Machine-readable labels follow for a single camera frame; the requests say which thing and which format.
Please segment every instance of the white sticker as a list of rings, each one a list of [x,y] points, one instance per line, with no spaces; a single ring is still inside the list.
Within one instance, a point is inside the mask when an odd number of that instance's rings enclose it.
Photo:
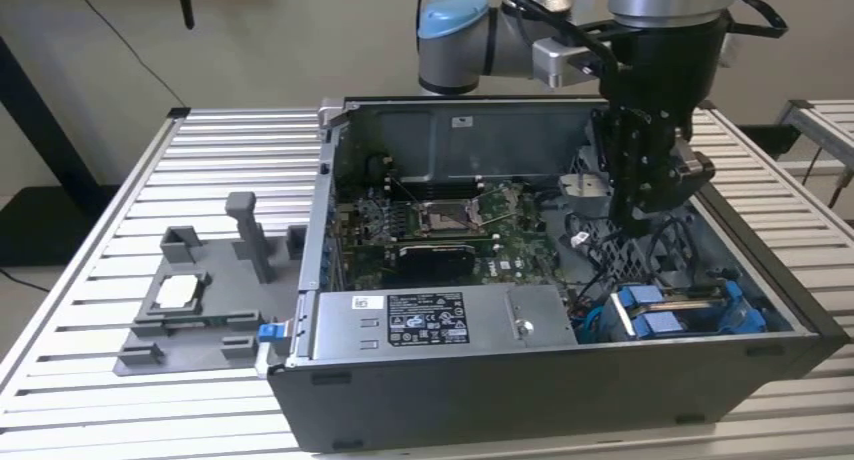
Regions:
[[[381,295],[352,297],[353,310],[381,310],[385,297]]]

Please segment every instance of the aluminum extrusion table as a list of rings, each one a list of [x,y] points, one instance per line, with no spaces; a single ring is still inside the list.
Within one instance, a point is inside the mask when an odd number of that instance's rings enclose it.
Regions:
[[[692,145],[714,184],[854,335],[854,232],[715,110]],[[0,364],[0,459],[308,458],[251,369],[117,377],[169,225],[235,238],[228,192],[257,219],[307,221],[319,151],[313,110],[196,110],[170,118]],[[854,454],[854,345],[802,380],[764,386],[716,425],[388,451],[373,459],[818,458]]]
[[[846,167],[854,168],[854,100],[791,100],[778,123],[792,125]]]

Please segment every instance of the gray floor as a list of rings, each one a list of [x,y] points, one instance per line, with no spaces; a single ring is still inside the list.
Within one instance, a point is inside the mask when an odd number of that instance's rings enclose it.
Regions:
[[[0,208],[8,197],[0,197]],[[16,278],[41,287],[50,288],[62,274],[65,267],[20,267],[6,268]],[[0,358],[5,357],[12,344],[26,326],[46,294],[18,285],[0,275]]]

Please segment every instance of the robotic arm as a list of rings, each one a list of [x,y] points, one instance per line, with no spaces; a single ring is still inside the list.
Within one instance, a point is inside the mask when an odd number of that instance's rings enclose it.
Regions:
[[[491,65],[488,72],[485,68],[473,72],[475,86],[476,75],[496,73],[496,65],[499,74],[501,68],[508,70],[504,63],[511,62],[505,58],[496,62],[495,57],[501,52],[501,32],[511,35],[512,30],[520,37],[533,32],[528,74],[532,71],[549,86],[599,78],[608,105],[592,112],[592,137],[599,168],[608,172],[614,190],[610,217],[632,236],[647,233],[648,222],[635,216],[636,211],[652,213],[679,206],[714,176],[711,161],[691,150],[688,142],[692,112],[711,89],[724,36],[778,38],[787,31],[783,19],[760,0],[742,1],[768,26],[736,23],[727,11],[734,1],[608,0],[614,19],[577,26],[567,20],[568,1],[507,0],[504,21],[489,18],[487,22],[495,50],[489,51],[487,42],[483,58]],[[437,42],[424,40],[420,31],[419,37],[421,86],[435,87],[435,93],[465,93],[465,88],[473,88],[465,69],[452,80],[468,81],[461,91],[427,81],[425,77],[441,78],[439,62],[429,61]],[[456,58],[455,65],[467,60]]]

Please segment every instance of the black cable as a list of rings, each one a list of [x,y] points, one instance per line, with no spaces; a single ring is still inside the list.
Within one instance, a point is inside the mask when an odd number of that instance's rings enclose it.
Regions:
[[[49,292],[50,292],[50,290],[48,290],[48,289],[46,289],[46,288],[44,288],[44,287],[40,287],[40,286],[38,286],[38,285],[36,285],[34,283],[29,283],[29,282],[26,282],[26,281],[24,281],[24,280],[21,280],[21,279],[18,279],[18,278],[14,278],[14,277],[12,276],[12,274],[10,274],[9,272],[6,272],[2,268],[0,268],[0,275],[2,275],[5,278],[8,278],[9,280],[12,280],[14,283],[18,283],[18,284],[24,285],[25,287],[34,288],[36,290],[40,290],[40,291],[42,291],[44,293],[49,293]]]
[[[174,93],[174,90],[172,90],[172,88],[165,83],[162,78],[160,78],[160,76],[154,73],[154,71],[150,69],[150,67],[145,64],[145,62],[142,61],[142,58],[138,56],[138,53],[136,53],[136,50],[130,46],[130,43],[126,41],[126,39],[124,38],[121,33],[118,33],[118,30],[116,30],[116,27],[112,26],[112,23],[109,23],[109,20],[106,20],[106,17],[104,17],[101,12],[97,11],[97,8],[94,8],[94,5],[92,5],[92,2],[89,0],[82,0],[82,1],[89,6],[89,9],[92,9],[92,12],[94,12],[94,15],[98,16],[98,18],[102,20],[104,24],[109,27],[109,29],[112,30],[112,33],[116,34],[116,37],[118,37],[118,40],[121,40],[121,43],[124,43],[124,46],[128,47],[128,50],[130,51],[130,54],[133,54],[133,57],[136,58],[136,61],[138,62],[138,64],[148,71],[148,73],[150,73],[152,77],[154,77],[157,79],[157,81],[160,82],[160,85],[162,85],[162,87],[169,91],[169,93],[172,94],[172,97],[174,97],[174,100],[177,101],[180,106],[185,107],[187,104],[184,103],[184,100],[181,100],[181,97],[177,96],[177,93]]]
[[[688,249],[691,251],[691,258],[690,258],[690,261],[686,263],[688,268],[688,278],[691,279],[691,282],[694,282],[694,279],[696,278],[696,271],[699,268],[699,249],[696,248],[696,242],[694,241],[694,236],[691,235],[691,230],[687,224],[684,223],[684,220],[682,220],[678,217],[670,217],[667,220],[664,220],[664,222],[662,222],[662,224],[656,227],[655,231],[652,232],[650,245],[646,251],[646,259],[644,259],[646,266],[648,271],[652,272],[652,254],[655,253],[655,246],[658,245],[658,242],[660,241],[660,237],[667,231],[667,229],[675,225],[678,225],[682,228],[682,232],[684,235],[684,242],[687,243]],[[654,275],[662,283],[667,284],[667,281],[660,277],[658,272],[654,272]]]
[[[806,173],[803,174],[803,180],[800,180],[800,185],[806,187],[806,181],[810,179],[810,174],[812,173],[812,167],[815,166],[815,162],[818,161],[818,157],[822,154],[822,147],[818,147],[815,150],[815,156],[812,157],[812,161],[810,162],[810,166],[806,167]]]
[[[528,48],[531,48],[533,46],[533,40],[531,40],[528,31],[524,28],[524,19],[521,18],[521,9],[519,7],[513,8],[513,16],[516,17],[516,29],[519,30],[521,41],[528,46]]]
[[[839,194],[842,193],[842,189],[844,187],[836,187],[832,191],[832,196],[830,197],[830,202],[827,203],[827,208],[832,209],[836,206],[836,201],[839,200]]]
[[[421,49],[421,38],[417,36],[417,30],[421,28],[421,3],[424,0],[416,0],[415,4],[415,50]]]
[[[548,11],[533,0],[509,0],[516,8],[524,8],[524,11],[532,15],[536,15],[543,22],[551,25],[557,32],[567,35],[580,46],[587,47],[589,52],[601,60],[601,81],[608,81],[612,75],[619,73],[619,62],[614,56],[614,52],[604,46],[604,44],[591,37],[572,22],[567,21],[563,16]]]
[[[581,291],[577,292],[577,298],[583,298],[584,297],[584,294],[587,293],[587,290],[589,290],[589,288],[596,284],[599,279],[604,276],[604,272],[607,272],[607,269],[601,269],[601,270],[599,270],[596,272],[596,274],[589,279],[589,282],[587,282],[587,285],[584,285],[584,288],[581,288]]]

